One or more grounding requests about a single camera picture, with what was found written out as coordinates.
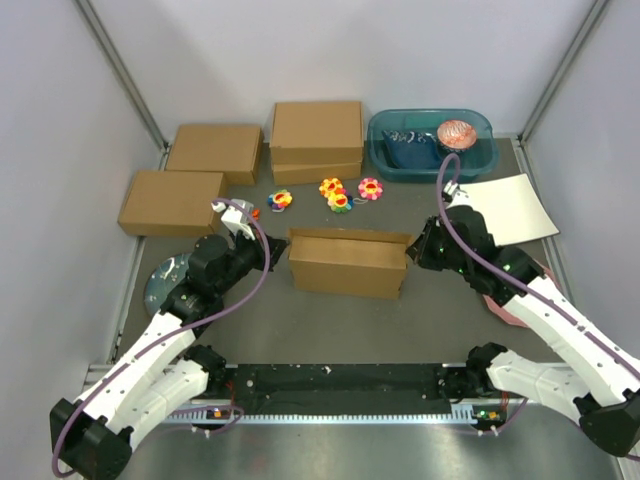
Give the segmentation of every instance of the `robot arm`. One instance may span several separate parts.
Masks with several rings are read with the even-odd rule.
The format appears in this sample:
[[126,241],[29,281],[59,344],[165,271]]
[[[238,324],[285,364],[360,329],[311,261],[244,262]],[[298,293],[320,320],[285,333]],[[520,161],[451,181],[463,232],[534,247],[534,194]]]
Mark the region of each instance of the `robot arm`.
[[521,319],[570,367],[558,370],[488,344],[470,353],[469,374],[489,389],[517,393],[572,421],[600,448],[624,456],[640,438],[640,362],[622,351],[558,291],[540,266],[517,247],[496,247],[473,199],[457,184],[443,190],[453,228],[480,257],[551,300],[556,309],[506,282],[467,255],[442,220],[431,217],[407,254],[422,268],[453,270]]
[[[253,205],[233,200],[245,212]],[[216,211],[223,211],[214,205]],[[180,405],[224,385],[225,360],[210,348],[191,344],[206,326],[184,329],[223,310],[223,295],[252,269],[263,269],[265,249],[249,221],[229,206],[222,222],[231,232],[233,248],[223,237],[208,235],[196,242],[185,279],[167,296],[151,324],[101,382],[72,404],[60,400],[50,413],[52,445],[72,415],[79,414],[64,438],[60,459],[92,480],[115,479],[144,437]],[[287,242],[265,236],[269,270]],[[169,336],[151,348],[158,339]],[[166,370],[179,354],[182,358]],[[106,388],[100,389],[109,379]],[[95,395],[82,412],[77,408]]]

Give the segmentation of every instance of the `stacked cardboard boxes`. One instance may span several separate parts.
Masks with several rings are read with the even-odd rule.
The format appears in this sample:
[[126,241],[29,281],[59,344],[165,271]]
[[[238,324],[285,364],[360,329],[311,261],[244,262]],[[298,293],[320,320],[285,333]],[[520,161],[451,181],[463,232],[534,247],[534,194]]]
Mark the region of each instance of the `stacked cardboard boxes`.
[[271,134],[276,185],[358,178],[364,135],[360,102],[277,103]]
[[255,185],[258,125],[182,125],[167,171],[136,174],[118,219],[129,235],[197,237],[215,232],[211,201],[229,185]]

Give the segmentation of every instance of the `teal plastic bin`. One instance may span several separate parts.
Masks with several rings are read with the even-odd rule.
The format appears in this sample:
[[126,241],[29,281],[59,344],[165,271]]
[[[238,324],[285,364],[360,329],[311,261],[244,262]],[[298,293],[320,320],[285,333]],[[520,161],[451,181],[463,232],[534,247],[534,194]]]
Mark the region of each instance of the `teal plastic bin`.
[[[384,110],[373,116],[367,129],[367,153],[380,175],[391,182],[435,183],[438,169],[412,170],[398,168],[391,161],[391,156],[382,137],[384,130],[416,131],[429,133],[436,138],[440,124],[447,120],[462,120],[476,129],[478,140],[468,150],[459,153],[461,171],[459,182],[472,182],[479,175],[491,172],[500,154],[493,138],[493,128],[489,121],[478,112],[460,109],[411,109]],[[441,145],[434,150],[437,164],[450,152]],[[454,163],[449,164],[445,179],[451,178]]]

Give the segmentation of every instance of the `small toy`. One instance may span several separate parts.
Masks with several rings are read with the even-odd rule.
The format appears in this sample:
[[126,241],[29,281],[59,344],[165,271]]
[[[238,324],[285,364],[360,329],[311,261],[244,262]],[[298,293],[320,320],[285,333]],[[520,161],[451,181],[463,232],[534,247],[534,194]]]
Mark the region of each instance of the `small toy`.
[[327,205],[334,213],[346,213],[353,208],[353,197],[343,188],[329,197]]
[[342,182],[337,178],[325,178],[318,190],[320,190],[320,195],[324,198],[329,198],[332,193],[340,190],[342,187]]
[[288,190],[278,190],[277,192],[269,195],[267,199],[267,204],[271,207],[271,210],[274,212],[282,212],[285,208],[291,205],[293,201],[293,196]]
[[382,196],[383,186],[375,178],[365,178],[358,185],[358,192],[362,198],[377,200]]

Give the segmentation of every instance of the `gray tabletop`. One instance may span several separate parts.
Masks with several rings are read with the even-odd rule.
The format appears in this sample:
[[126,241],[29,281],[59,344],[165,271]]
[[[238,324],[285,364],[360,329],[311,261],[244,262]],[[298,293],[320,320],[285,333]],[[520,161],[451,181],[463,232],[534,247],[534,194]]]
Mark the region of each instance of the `gray tabletop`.
[[[511,141],[498,141],[500,162],[483,179],[519,173]],[[318,185],[287,187],[290,208],[273,213],[266,205],[273,185],[264,149],[255,187],[232,187],[229,195],[253,202],[260,222],[272,236],[290,227],[366,228],[418,234],[437,211],[433,185],[385,182],[382,198],[356,205],[343,215],[329,210]],[[363,176],[379,177],[365,161]],[[345,186],[356,191],[359,180]],[[119,354],[149,323],[143,296],[147,279],[168,257],[188,252],[195,239],[148,238],[129,308]],[[523,248],[546,263],[540,242]],[[244,296],[258,279],[252,272],[225,297],[227,305]],[[452,272],[431,272],[410,265],[399,300],[358,298],[295,290],[286,255],[258,294],[240,310],[211,325],[199,342],[231,363],[402,363],[463,362],[469,350],[486,342],[501,343],[531,360],[556,361],[553,352],[531,331],[509,326],[491,314],[481,297]]]
[[498,438],[442,425],[238,425],[204,440],[152,433],[120,480],[621,480],[616,460],[529,406]]

